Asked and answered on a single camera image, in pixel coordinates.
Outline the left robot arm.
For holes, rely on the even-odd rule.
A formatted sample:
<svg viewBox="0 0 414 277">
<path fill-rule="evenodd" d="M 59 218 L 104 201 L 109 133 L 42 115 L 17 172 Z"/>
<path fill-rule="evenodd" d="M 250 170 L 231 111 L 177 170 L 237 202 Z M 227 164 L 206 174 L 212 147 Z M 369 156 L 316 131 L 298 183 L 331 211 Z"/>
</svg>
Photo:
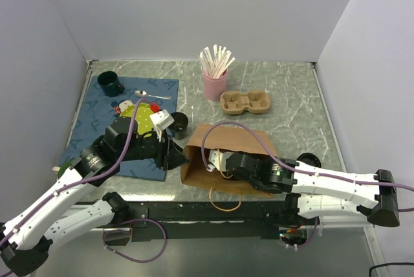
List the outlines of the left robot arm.
<svg viewBox="0 0 414 277">
<path fill-rule="evenodd" d="M 71 216 L 65 217 L 64 213 L 118 173 L 121 162 L 146 159 L 164 171 L 190 161 L 166 131 L 140 135 L 133 118 L 115 119 L 103 135 L 70 162 L 49 190 L 1 225 L 1 259 L 10 272 L 27 276 L 41 267 L 53 250 L 70 240 L 96 227 L 122 226 L 127 221 L 129 205 L 116 192 L 106 193 Z"/>
</svg>

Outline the brown paper bag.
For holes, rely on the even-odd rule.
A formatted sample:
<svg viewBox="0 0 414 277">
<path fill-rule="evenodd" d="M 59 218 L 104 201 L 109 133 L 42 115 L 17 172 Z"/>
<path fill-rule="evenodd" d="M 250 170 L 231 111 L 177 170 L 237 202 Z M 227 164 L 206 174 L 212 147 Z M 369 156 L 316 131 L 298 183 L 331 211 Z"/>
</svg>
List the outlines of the brown paper bag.
<svg viewBox="0 0 414 277">
<path fill-rule="evenodd" d="M 183 185 L 208 192 L 210 204 L 222 212 L 233 212 L 250 197 L 273 200 L 270 192 L 256 190 L 244 178 L 235 174 L 230 161 L 238 153 L 247 153 L 260 161 L 271 160 L 277 152 L 263 131 L 247 131 L 241 127 L 197 126 L 184 147 L 190 162 L 180 167 Z"/>
</svg>

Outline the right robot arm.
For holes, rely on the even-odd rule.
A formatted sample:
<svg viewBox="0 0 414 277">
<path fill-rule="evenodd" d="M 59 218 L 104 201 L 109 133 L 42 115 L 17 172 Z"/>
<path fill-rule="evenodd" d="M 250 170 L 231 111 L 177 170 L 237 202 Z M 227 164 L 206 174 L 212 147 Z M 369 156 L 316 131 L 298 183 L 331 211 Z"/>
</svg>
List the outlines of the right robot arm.
<svg viewBox="0 0 414 277">
<path fill-rule="evenodd" d="M 245 152 L 224 153 L 219 167 L 255 190 L 285 193 L 283 218 L 293 225 L 303 218 L 325 216 L 365 216 L 368 223 L 381 227 L 400 224 L 395 181 L 388 170 L 369 174 L 337 172 Z"/>
</svg>

